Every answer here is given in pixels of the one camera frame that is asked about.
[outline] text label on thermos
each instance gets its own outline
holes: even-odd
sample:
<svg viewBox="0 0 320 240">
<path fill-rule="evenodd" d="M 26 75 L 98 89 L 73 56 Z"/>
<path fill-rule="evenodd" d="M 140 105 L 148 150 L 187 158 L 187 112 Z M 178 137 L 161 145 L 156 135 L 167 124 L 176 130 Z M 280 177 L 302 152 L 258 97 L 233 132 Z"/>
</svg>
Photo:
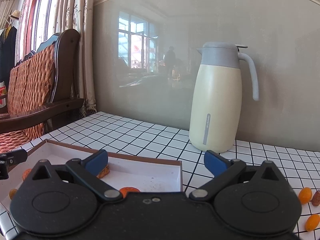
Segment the text label on thermos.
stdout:
<svg viewBox="0 0 320 240">
<path fill-rule="evenodd" d="M 203 138 L 204 145 L 207 145 L 209 126 L 210 126 L 210 118 L 211 118 L 211 114 L 207 114 L 207 121 L 205 122 L 205 130 L 204 130 L 204 138 Z"/>
</svg>

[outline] white box tray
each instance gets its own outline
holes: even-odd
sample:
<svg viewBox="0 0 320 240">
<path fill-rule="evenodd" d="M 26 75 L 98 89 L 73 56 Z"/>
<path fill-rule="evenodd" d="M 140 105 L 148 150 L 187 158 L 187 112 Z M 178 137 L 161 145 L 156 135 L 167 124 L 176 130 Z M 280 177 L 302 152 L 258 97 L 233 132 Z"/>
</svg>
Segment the white box tray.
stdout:
<svg viewBox="0 0 320 240">
<path fill-rule="evenodd" d="M 1 204 L 10 210 L 9 191 L 18 189 L 22 184 L 22 174 L 33 168 L 41 159 L 48 159 L 52 165 L 65 164 L 72 158 L 85 159 L 97 150 L 69 145 L 52 140 L 44 140 L 28 152 L 28 159 L 9 172 L 9 179 L 0 181 L 0 214 Z M 110 173 L 102 178 L 116 189 L 135 187 L 141 192 L 177 192 L 182 191 L 182 162 L 108 153 Z M 13 227 L 9 216 L 0 216 L 0 228 L 5 234 Z"/>
</svg>

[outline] thermos jug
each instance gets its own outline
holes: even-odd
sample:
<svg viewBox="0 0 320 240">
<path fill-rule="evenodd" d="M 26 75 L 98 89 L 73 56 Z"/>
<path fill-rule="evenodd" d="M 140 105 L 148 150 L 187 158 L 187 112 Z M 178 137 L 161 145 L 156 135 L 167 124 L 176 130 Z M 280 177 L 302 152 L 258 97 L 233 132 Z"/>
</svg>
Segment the thermos jug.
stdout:
<svg viewBox="0 0 320 240">
<path fill-rule="evenodd" d="M 193 93 L 189 139 L 199 150 L 222 153 L 229 150 L 236 137 L 242 102 L 239 60 L 249 64 L 252 96 L 259 100 L 258 77 L 253 60 L 234 45 L 207 42 L 202 55 Z"/>
</svg>

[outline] white tile countertop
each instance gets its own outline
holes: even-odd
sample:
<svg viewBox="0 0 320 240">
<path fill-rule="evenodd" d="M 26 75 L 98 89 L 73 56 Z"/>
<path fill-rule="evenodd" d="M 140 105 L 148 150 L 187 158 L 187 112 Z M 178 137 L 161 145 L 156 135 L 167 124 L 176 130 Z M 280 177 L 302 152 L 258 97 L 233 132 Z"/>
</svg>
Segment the white tile countertop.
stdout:
<svg viewBox="0 0 320 240">
<path fill-rule="evenodd" d="M 189 142 L 189 132 L 177 128 L 133 120 L 99 112 L 85 117 L 22 146 L 30 150 L 44 139 L 105 149 L 109 152 L 182 161 L 183 190 L 188 195 L 214 176 L 204 166 L 204 152 Z M 314 193 L 320 189 L 320 153 L 236 140 L 234 146 L 222 153 L 226 159 L 241 159 L 249 165 L 272 160 L 298 194 L 303 187 Z M 302 240 L 318 240 L 320 225 L 306 232 L 304 224 L 311 214 L 320 213 L 320 206 L 311 202 L 302 206 L 302 214 L 294 229 Z M 16 235 L 10 215 L 0 204 L 0 228 L 7 240 Z"/>
</svg>

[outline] blue gripper pad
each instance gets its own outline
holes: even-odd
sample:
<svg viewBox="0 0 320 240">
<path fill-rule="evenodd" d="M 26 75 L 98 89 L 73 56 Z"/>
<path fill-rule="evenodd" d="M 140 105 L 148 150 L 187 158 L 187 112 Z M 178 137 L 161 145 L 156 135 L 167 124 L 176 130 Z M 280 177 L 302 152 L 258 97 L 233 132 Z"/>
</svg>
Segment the blue gripper pad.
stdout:
<svg viewBox="0 0 320 240">
<path fill-rule="evenodd" d="M 219 154 L 208 150 L 204 154 L 204 166 L 216 177 L 231 166 L 231 162 Z"/>
<path fill-rule="evenodd" d="M 97 176 L 108 164 L 108 152 L 100 150 L 84 161 L 84 168 L 92 175 Z"/>
</svg>

